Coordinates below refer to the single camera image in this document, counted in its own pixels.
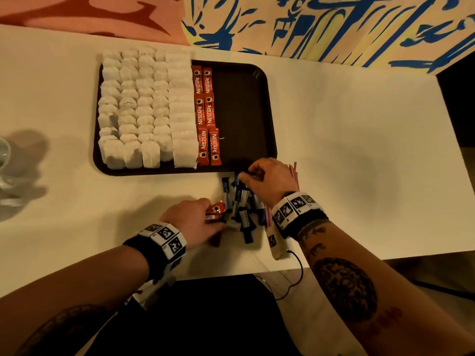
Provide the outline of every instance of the tattoo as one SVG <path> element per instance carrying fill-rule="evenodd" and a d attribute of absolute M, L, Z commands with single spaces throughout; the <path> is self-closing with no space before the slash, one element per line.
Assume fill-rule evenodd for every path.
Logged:
<path fill-rule="evenodd" d="M 74 356 L 109 317 L 110 313 L 105 307 L 71 307 L 37 329 L 19 348 L 16 356 Z"/>
<path fill-rule="evenodd" d="M 394 323 L 402 317 L 402 311 L 397 307 L 391 307 L 379 314 L 365 331 L 365 337 L 371 341 L 373 337 L 378 336 L 382 329 L 389 329 Z"/>
<path fill-rule="evenodd" d="M 374 316 L 378 296 L 373 281 L 354 263 L 327 257 L 315 262 L 312 270 L 343 321 L 362 322 Z"/>
<path fill-rule="evenodd" d="M 313 256 L 313 257 L 316 257 L 318 255 L 318 249 L 322 249 L 322 250 L 325 250 L 325 246 L 323 243 L 318 243 L 316 245 L 314 245 L 311 249 L 310 249 L 310 254 Z"/>
<path fill-rule="evenodd" d="M 308 225 L 306 225 L 304 228 L 300 230 L 300 232 L 297 235 L 297 240 L 300 242 L 302 240 L 307 240 L 311 235 L 316 235 L 317 233 L 325 233 L 326 228 L 319 227 L 319 226 L 328 222 L 331 222 L 331 221 L 328 219 L 319 219 L 319 220 L 314 220 L 310 222 Z"/>

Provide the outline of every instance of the left hand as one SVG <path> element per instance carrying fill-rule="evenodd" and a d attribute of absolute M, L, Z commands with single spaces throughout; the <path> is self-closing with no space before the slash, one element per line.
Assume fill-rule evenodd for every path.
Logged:
<path fill-rule="evenodd" d="M 160 221 L 170 223 L 180 230 L 186 239 L 186 248 L 192 249 L 226 228 L 222 222 L 205 223 L 206 209 L 210 205 L 207 198 L 181 201 L 165 211 Z"/>

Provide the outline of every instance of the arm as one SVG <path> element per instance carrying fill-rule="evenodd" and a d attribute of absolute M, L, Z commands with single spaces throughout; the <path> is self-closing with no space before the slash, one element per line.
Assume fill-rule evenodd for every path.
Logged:
<path fill-rule="evenodd" d="M 270 208 L 298 190 L 275 159 L 256 161 L 249 171 L 263 174 L 263 180 L 245 173 L 239 177 Z M 292 237 L 331 305 L 369 355 L 472 355 L 472 335 L 324 213 L 304 223 L 299 219 L 293 221 Z"/>
<path fill-rule="evenodd" d="M 184 201 L 160 221 L 193 248 L 222 230 L 205 224 L 208 199 Z M 32 282 L 0 299 L 0 355 L 74 355 L 149 277 L 145 257 L 115 247 Z"/>

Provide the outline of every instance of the forearm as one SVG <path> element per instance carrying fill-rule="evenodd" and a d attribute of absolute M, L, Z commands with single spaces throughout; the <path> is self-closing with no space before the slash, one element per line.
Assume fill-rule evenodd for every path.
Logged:
<path fill-rule="evenodd" d="M 462 356 L 475 340 L 426 294 L 328 220 L 297 239 L 325 295 L 371 355 Z"/>
<path fill-rule="evenodd" d="M 63 354 L 74 355 L 148 274 L 148 264 L 139 251 L 119 246 L 6 295 L 0 299 L 0 354 L 13 355 L 21 347 L 33 347 L 28 340 L 32 335 L 54 338 L 56 332 L 61 336 L 58 342 L 72 348 Z M 53 332 L 46 335 L 44 326 L 51 326 Z M 68 327 L 82 330 L 65 338 Z"/>

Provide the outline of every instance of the wristband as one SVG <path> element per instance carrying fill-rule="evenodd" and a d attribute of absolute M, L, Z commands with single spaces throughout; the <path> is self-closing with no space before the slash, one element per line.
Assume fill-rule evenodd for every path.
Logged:
<path fill-rule="evenodd" d="M 293 192 L 272 208 L 272 218 L 284 239 L 296 239 L 302 226 L 328 216 L 306 192 Z"/>
<path fill-rule="evenodd" d="M 172 224 L 154 223 L 125 241 L 123 245 L 139 251 L 149 265 L 149 280 L 157 280 L 178 266 L 185 254 L 186 239 Z"/>

